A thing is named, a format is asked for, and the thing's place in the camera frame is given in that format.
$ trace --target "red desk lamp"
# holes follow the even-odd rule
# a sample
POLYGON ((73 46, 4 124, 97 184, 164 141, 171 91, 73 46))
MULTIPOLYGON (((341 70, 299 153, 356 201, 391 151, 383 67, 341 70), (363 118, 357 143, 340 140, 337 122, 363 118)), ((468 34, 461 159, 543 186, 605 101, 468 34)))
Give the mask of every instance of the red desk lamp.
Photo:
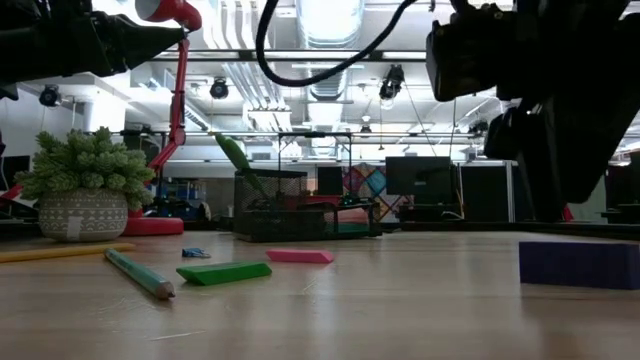
MULTIPOLYGON (((136 12, 140 19, 150 22, 175 20, 189 32, 202 27, 200 13, 184 0, 138 0, 136 12)), ((187 72, 189 40, 178 43, 178 69, 176 87, 171 100, 169 141, 160 153, 149 163, 156 174, 169 160, 178 146, 185 143, 184 133, 184 85, 187 72)), ((179 218, 143 217, 142 210, 129 212, 127 227, 123 236, 175 235, 184 232, 184 223, 179 218)))

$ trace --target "blue object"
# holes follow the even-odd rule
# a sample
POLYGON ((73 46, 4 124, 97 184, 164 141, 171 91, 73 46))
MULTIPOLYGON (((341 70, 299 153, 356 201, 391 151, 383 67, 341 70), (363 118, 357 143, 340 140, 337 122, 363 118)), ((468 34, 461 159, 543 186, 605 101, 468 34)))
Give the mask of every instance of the blue object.
POLYGON ((188 248, 182 249, 182 257, 210 258, 211 255, 207 254, 200 248, 188 248))
POLYGON ((520 282, 604 289, 640 289, 635 244, 520 242, 520 282))

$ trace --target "red lamp head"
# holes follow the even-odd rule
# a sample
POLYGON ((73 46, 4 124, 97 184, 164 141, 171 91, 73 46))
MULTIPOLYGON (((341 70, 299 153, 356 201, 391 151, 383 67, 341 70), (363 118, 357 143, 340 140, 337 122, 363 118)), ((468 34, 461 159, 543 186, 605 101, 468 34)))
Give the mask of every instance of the red lamp head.
POLYGON ((136 12, 144 21, 175 20, 189 31, 202 27, 200 13, 185 0, 137 0, 136 12))

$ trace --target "wooden table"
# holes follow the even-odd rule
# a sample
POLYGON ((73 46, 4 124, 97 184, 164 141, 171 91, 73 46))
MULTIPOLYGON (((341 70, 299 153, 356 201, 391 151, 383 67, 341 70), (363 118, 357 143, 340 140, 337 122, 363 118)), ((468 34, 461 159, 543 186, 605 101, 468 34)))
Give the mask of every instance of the wooden table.
MULTIPOLYGON (((521 286, 521 233, 395 233, 287 244, 330 265, 272 263, 273 275, 194 287, 182 264, 262 260, 270 245, 190 232, 122 239, 171 280, 159 302, 101 255, 0 264, 3 359, 637 359, 638 292, 521 286), (212 259, 182 259, 201 247, 212 259)), ((2 243, 0 250, 34 245, 2 243)))

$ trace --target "green eraser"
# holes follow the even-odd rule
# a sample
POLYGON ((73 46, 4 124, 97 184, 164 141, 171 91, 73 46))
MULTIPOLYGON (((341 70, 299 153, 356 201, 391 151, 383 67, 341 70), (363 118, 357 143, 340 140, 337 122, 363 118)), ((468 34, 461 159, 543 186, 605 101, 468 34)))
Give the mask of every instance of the green eraser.
POLYGON ((185 280, 196 285, 216 285, 271 275, 271 268, 263 262, 183 266, 177 268, 176 271, 185 280))

